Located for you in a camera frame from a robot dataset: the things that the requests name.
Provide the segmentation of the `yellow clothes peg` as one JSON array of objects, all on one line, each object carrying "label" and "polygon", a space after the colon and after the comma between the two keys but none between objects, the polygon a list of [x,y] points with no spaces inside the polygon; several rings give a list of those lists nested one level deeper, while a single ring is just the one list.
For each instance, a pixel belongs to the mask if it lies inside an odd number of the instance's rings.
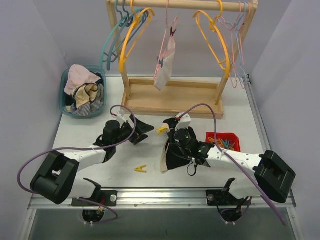
[{"label": "yellow clothes peg", "polygon": [[166,133],[168,131],[168,128],[166,126],[160,127],[156,130],[157,134],[161,136],[162,134]]},{"label": "yellow clothes peg", "polygon": [[134,171],[138,173],[147,173],[146,167],[147,167],[146,165],[141,165],[136,167]]}]

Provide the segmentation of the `black underwear with beige band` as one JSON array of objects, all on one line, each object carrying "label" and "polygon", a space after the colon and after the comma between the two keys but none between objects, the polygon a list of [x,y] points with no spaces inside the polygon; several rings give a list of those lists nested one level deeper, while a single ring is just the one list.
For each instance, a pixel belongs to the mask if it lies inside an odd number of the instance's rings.
[{"label": "black underwear with beige band", "polygon": [[[174,117],[168,118],[163,122],[175,122],[175,125],[178,123]],[[192,127],[176,131],[174,134],[174,140],[175,143],[173,144],[170,144],[168,139],[165,143],[165,164],[161,168],[163,172],[190,165],[194,166],[195,171],[197,171],[198,166],[210,167],[207,162],[207,158],[212,145],[198,141]]]}]

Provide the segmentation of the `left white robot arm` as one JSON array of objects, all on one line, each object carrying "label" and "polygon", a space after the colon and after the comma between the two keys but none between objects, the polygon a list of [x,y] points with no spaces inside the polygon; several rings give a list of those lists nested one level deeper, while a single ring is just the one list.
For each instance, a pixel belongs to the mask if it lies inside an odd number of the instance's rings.
[{"label": "left white robot arm", "polygon": [[101,185],[77,174],[90,166],[108,162],[116,154],[116,144],[128,139],[137,145],[155,129],[133,115],[129,117],[133,126],[122,116],[107,121],[102,135],[88,151],[50,152],[33,177],[30,189],[57,205],[68,198],[83,198],[90,206],[100,203],[103,198]]}]

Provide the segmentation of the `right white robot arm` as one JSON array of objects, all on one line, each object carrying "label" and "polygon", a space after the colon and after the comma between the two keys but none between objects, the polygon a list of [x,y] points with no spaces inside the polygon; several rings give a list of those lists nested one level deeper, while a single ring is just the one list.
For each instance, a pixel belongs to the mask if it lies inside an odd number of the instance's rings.
[{"label": "right white robot arm", "polygon": [[245,178],[232,177],[228,188],[221,193],[226,204],[232,205],[239,199],[253,196],[281,204],[287,201],[296,173],[274,151],[253,154],[220,149],[214,143],[198,141],[191,127],[178,129],[168,123],[162,126],[168,136],[161,166],[164,172],[189,164],[229,169],[243,173]]}]

